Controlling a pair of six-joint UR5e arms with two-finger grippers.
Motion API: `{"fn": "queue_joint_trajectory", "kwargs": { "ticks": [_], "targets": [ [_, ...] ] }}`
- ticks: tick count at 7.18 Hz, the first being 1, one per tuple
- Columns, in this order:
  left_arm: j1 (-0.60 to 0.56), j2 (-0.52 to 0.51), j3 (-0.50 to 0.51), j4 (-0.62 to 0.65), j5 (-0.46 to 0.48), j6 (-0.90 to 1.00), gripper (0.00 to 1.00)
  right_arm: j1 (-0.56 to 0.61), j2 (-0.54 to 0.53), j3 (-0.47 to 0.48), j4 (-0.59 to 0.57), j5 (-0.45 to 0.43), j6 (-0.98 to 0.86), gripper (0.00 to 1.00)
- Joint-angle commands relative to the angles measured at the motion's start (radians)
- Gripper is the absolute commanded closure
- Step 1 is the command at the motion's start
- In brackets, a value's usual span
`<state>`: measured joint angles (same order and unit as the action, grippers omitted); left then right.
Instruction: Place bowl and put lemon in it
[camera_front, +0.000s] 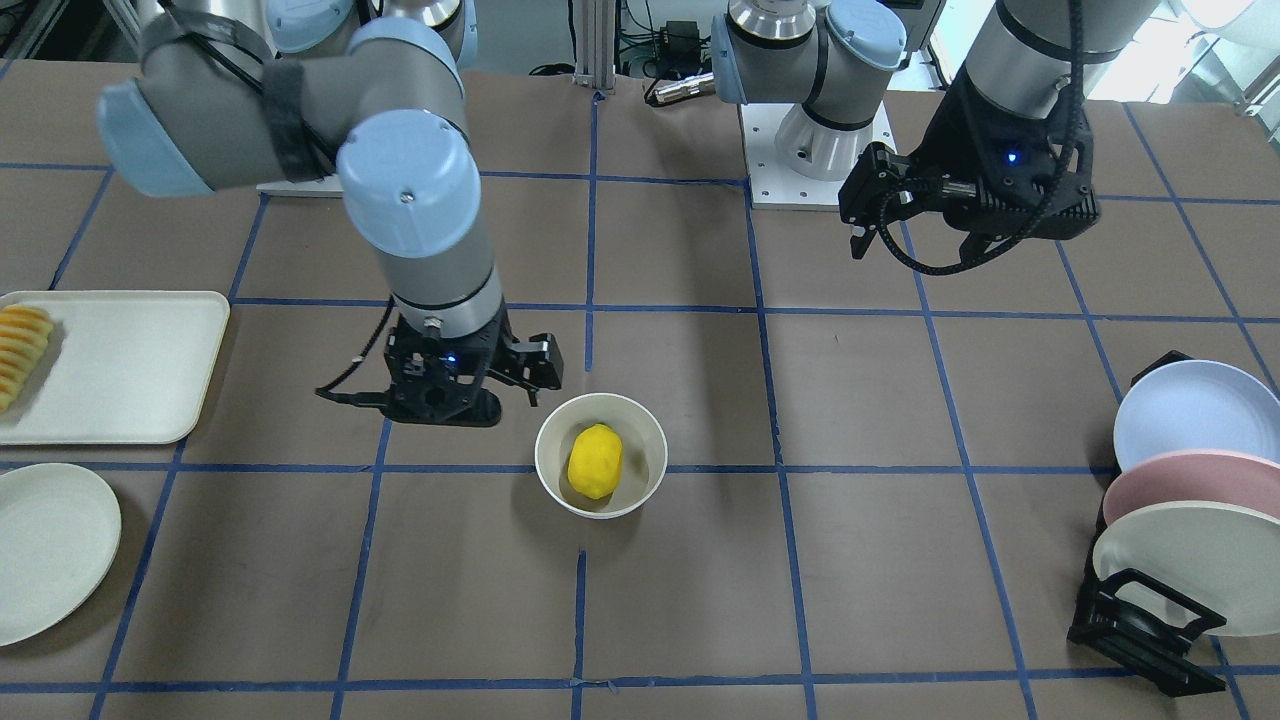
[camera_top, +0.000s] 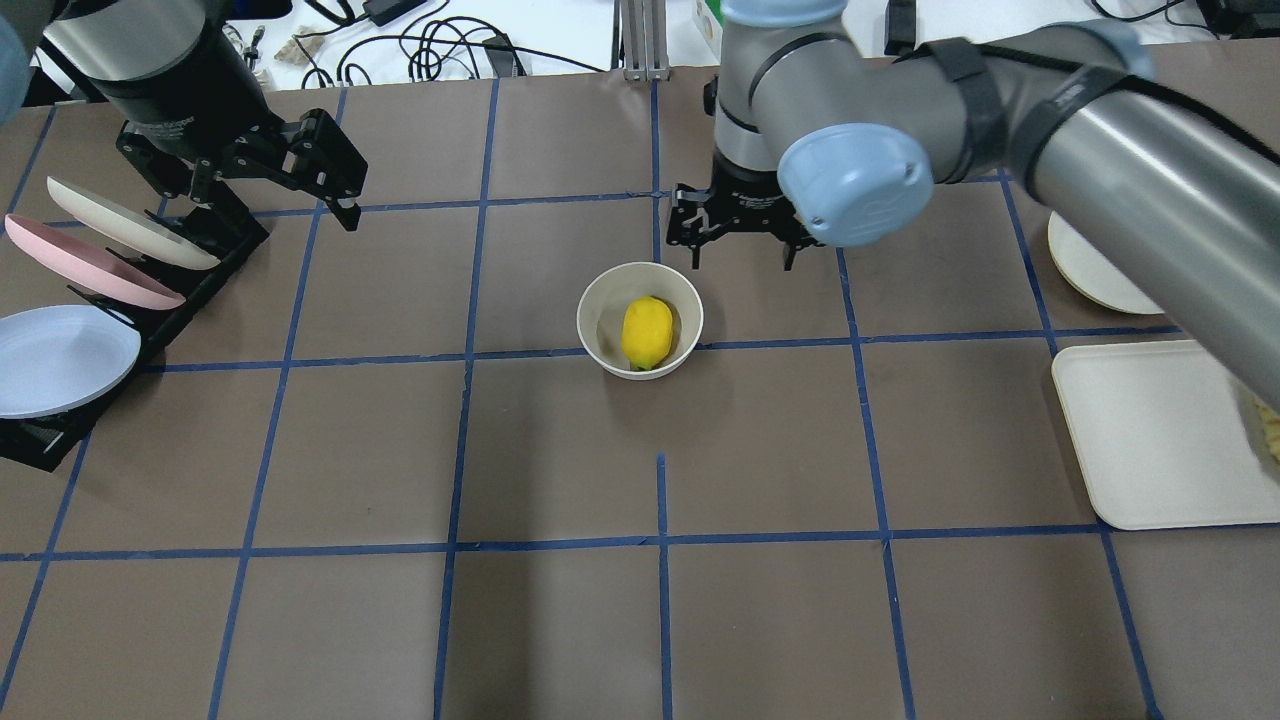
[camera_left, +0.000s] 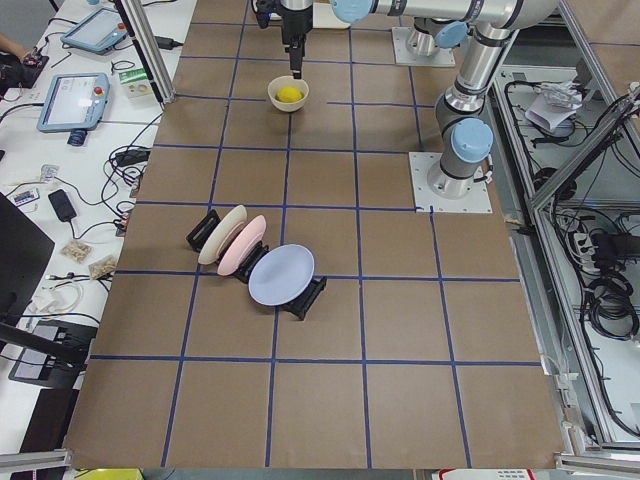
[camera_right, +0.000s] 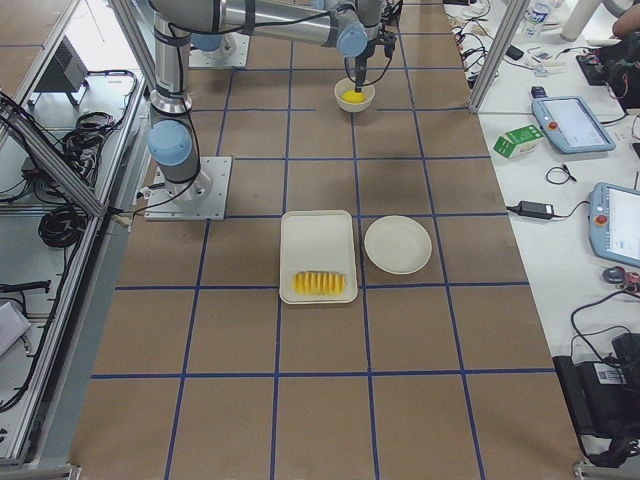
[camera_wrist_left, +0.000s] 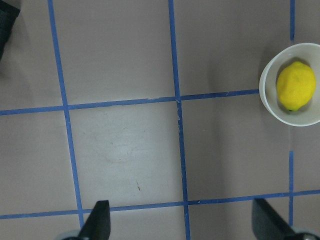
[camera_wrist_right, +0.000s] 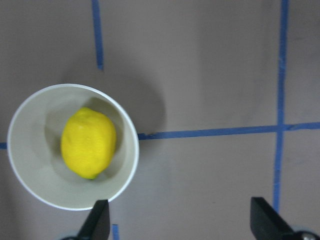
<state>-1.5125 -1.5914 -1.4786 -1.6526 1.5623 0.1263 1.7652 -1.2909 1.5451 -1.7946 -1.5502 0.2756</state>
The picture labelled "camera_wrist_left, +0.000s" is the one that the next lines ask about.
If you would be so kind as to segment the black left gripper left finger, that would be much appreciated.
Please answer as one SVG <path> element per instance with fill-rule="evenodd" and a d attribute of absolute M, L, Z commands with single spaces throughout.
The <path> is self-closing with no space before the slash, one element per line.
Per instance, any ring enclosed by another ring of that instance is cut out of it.
<path fill-rule="evenodd" d="M 110 204 L 108 200 L 96 202 L 85 224 L 80 230 L 78 240 L 108 240 L 111 234 Z"/>

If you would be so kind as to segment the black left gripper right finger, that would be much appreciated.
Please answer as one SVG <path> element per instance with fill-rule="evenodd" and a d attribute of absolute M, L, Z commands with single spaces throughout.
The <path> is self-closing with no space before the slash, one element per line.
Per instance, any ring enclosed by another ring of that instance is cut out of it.
<path fill-rule="evenodd" d="M 252 201 L 252 231 L 257 240 L 294 240 L 295 231 L 263 198 Z"/>

